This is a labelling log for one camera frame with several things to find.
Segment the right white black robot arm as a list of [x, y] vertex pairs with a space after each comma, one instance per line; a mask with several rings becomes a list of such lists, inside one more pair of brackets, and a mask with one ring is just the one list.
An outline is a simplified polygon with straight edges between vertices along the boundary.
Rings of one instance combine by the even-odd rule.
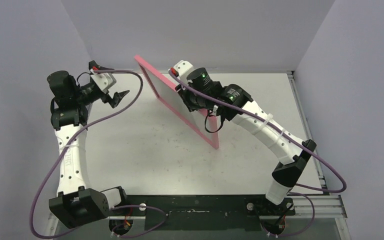
[[262, 207], [270, 215], [280, 211], [284, 198], [297, 184], [311, 158], [309, 151], [313, 152], [317, 144], [286, 131], [242, 87], [237, 84], [222, 86], [210, 78], [204, 67], [189, 70], [173, 67], [169, 72], [180, 80], [175, 90], [190, 112], [206, 110], [208, 116], [220, 117], [222, 124], [230, 121], [247, 130], [274, 153], [278, 164], [272, 172], [273, 181]]

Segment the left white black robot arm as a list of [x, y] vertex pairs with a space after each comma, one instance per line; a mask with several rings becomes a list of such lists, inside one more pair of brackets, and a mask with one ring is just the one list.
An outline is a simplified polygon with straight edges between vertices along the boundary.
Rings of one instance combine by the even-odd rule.
[[57, 138], [59, 183], [55, 198], [49, 200], [50, 211], [69, 229], [107, 218], [110, 210], [124, 215], [129, 201], [121, 186], [102, 192], [92, 189], [86, 163], [87, 131], [76, 134], [88, 123], [89, 106], [102, 100], [115, 108], [127, 91], [110, 96], [109, 89], [117, 82], [110, 73], [90, 74], [89, 83], [80, 86], [65, 70], [47, 77], [52, 99], [51, 124]]

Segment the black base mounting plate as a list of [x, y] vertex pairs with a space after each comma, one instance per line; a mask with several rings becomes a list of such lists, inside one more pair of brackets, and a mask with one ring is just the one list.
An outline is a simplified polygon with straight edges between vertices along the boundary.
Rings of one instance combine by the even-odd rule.
[[263, 194], [245, 195], [129, 195], [127, 205], [109, 217], [108, 228], [127, 235], [143, 225], [148, 231], [260, 231], [282, 228], [284, 218], [296, 214], [293, 200], [275, 205]]

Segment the aluminium front rail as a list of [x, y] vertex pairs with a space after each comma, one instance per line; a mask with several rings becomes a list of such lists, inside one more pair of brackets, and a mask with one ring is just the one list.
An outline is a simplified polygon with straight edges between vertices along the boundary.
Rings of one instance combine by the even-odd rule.
[[[119, 206], [115, 206], [110, 209], [109, 216], [114, 213], [116, 210], [126, 210], [133, 209], [135, 206], [133, 204], [126, 204], [126, 201]], [[286, 198], [291, 198], [295, 207], [295, 215], [289, 216], [292, 218], [338, 218], [344, 217], [345, 211], [343, 203], [340, 197], [338, 196], [329, 196], [329, 195], [300, 195], [293, 193]]]

